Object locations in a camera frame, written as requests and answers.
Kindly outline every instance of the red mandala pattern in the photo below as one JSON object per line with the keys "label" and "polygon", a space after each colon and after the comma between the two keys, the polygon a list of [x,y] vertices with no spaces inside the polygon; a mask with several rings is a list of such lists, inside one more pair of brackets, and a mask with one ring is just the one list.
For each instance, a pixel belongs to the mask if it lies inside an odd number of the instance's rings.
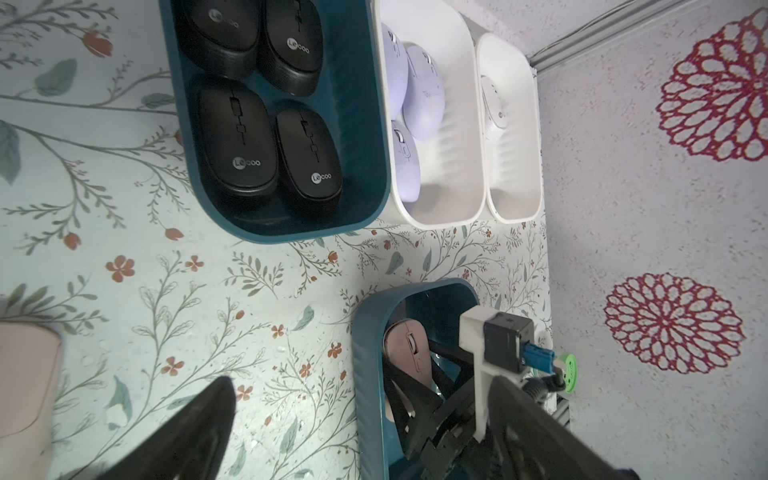
{"label": "red mandala pattern", "polygon": [[662,86],[671,144],[716,161],[768,155],[768,8],[699,41]]}
{"label": "red mandala pattern", "polygon": [[605,324],[643,363],[707,373],[741,354],[741,318],[711,286],[646,273],[616,285],[606,300]]}

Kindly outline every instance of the blue connector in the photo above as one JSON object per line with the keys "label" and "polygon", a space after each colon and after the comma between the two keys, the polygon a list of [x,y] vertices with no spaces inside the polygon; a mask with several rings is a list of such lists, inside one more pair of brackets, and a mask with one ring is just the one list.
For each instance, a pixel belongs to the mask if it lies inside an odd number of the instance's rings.
{"label": "blue connector", "polygon": [[554,373],[552,362],[554,352],[550,349],[542,349],[531,342],[523,346],[523,362],[525,365],[544,373]]}

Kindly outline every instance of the black computer mouse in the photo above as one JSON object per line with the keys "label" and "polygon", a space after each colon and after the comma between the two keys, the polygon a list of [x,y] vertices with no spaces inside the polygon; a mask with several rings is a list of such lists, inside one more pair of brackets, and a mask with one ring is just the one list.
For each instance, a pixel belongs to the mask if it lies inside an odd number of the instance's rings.
{"label": "black computer mouse", "polygon": [[[239,81],[206,77],[197,94],[198,155],[204,180],[231,210],[265,203],[277,186],[277,147],[259,95]],[[251,200],[243,205],[242,200]]]}
{"label": "black computer mouse", "polygon": [[266,0],[259,69],[286,93],[310,96],[323,66],[323,27],[310,0]]}
{"label": "black computer mouse", "polygon": [[176,37],[203,70],[245,78],[257,67],[262,0],[174,0]]}
{"label": "black computer mouse", "polygon": [[286,202],[304,217],[328,217],[341,198],[342,172],[326,123],[306,108],[281,111],[277,146]]}

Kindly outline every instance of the teal plastic bin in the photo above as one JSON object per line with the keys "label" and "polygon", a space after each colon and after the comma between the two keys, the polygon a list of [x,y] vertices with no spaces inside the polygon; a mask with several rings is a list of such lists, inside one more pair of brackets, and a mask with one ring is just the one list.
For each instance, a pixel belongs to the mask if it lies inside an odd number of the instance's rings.
{"label": "teal plastic bin", "polygon": [[266,105],[273,122],[291,103],[316,111],[328,125],[344,176],[339,206],[322,223],[297,216],[275,194],[267,205],[247,214],[232,214],[216,205],[200,179],[189,106],[195,78],[203,71],[181,53],[174,31],[171,0],[160,10],[173,78],[187,169],[205,212],[227,232],[254,243],[284,243],[326,237],[371,224],[389,197],[389,145],[381,71],[376,53],[371,4],[366,0],[313,0],[323,24],[323,67],[315,92],[294,97],[273,87],[259,71],[244,83]]}
{"label": "teal plastic bin", "polygon": [[[395,424],[384,411],[382,351],[387,326],[416,319],[430,340],[458,346],[458,319],[475,305],[477,294],[462,279],[398,286],[360,304],[352,324],[352,355],[363,480],[415,479],[422,470],[418,462],[403,456]],[[449,478],[465,478],[465,474],[457,468]]]}

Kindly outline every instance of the floral tablecloth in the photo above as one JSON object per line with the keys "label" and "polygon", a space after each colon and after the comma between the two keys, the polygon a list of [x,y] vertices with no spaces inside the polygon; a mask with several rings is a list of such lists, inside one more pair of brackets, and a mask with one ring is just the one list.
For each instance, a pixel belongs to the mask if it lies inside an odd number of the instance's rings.
{"label": "floral tablecloth", "polygon": [[220,478],[356,478],[349,323],[376,291],[462,276],[551,345],[545,219],[375,222],[278,246],[191,190],[157,3],[0,5],[0,320],[55,329],[49,478],[93,478],[220,375]]}

